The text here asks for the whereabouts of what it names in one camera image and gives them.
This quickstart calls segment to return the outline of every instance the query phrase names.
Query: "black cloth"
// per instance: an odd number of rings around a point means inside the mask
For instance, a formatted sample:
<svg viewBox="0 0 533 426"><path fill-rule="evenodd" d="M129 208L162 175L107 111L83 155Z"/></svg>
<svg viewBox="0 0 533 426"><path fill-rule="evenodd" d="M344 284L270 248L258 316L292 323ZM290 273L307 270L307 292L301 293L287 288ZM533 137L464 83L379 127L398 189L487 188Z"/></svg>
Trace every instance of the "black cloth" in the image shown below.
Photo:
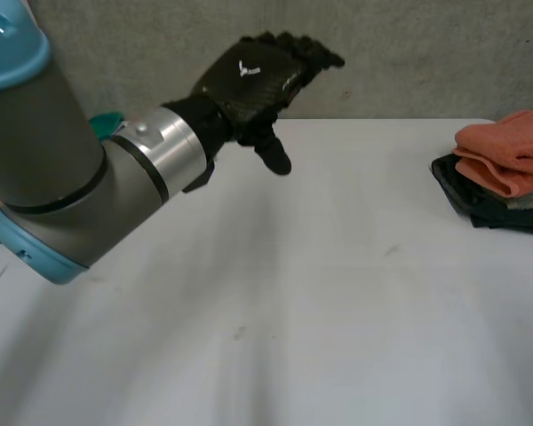
<svg viewBox="0 0 533 426"><path fill-rule="evenodd" d="M450 154L434 160L431 166L454 210L467 214L474 228L509 228L533 233L533 209L507 209L503 202L456 171L459 160L460 157Z"/></svg>

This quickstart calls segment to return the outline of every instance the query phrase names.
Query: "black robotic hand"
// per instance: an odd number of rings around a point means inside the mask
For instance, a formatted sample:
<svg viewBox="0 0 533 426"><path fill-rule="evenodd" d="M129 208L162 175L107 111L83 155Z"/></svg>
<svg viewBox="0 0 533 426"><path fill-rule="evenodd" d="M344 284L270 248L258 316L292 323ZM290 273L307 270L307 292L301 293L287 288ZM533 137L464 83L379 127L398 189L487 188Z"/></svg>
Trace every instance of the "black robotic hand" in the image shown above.
<svg viewBox="0 0 533 426"><path fill-rule="evenodd" d="M287 175L290 159L273 131L278 114L323 69L344 65L310 37L265 33L244 37L226 51L192 93L213 100L229 121L233 138L253 146L271 171Z"/></svg>

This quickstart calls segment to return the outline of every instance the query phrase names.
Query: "orange towel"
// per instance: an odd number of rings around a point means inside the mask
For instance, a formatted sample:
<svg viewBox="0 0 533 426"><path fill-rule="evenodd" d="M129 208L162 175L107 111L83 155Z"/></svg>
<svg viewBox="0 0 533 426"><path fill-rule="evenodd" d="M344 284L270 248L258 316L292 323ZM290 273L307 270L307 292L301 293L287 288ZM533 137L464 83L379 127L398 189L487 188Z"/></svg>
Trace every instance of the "orange towel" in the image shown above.
<svg viewBox="0 0 533 426"><path fill-rule="evenodd" d="M533 111L465 127L456 142L462 175L508 198L533 191Z"/></svg>

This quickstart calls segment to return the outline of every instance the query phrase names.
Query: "silver joint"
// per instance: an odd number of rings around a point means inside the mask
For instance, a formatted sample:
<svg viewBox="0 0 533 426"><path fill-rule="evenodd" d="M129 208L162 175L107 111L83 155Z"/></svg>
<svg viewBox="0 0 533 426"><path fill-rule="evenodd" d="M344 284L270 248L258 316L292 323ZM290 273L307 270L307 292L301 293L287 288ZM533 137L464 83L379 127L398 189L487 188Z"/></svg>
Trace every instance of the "silver joint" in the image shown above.
<svg viewBox="0 0 533 426"><path fill-rule="evenodd" d="M173 111L159 107L116 133L130 140L155 166L170 197L198 178L207 167L194 131Z"/></svg>

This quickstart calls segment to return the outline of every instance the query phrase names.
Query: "light blue cap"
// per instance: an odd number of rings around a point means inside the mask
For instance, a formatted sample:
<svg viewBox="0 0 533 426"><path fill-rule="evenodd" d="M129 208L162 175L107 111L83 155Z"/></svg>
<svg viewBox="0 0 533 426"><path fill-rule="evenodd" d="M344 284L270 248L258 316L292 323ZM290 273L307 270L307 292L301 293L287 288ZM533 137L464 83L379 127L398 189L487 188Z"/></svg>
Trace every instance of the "light blue cap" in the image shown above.
<svg viewBox="0 0 533 426"><path fill-rule="evenodd" d="M51 57L44 33L19 0L0 0L0 90L29 80Z"/></svg>
<svg viewBox="0 0 533 426"><path fill-rule="evenodd" d="M14 223L0 210L0 242L14 255L54 284L67 284L84 266L67 259Z"/></svg>

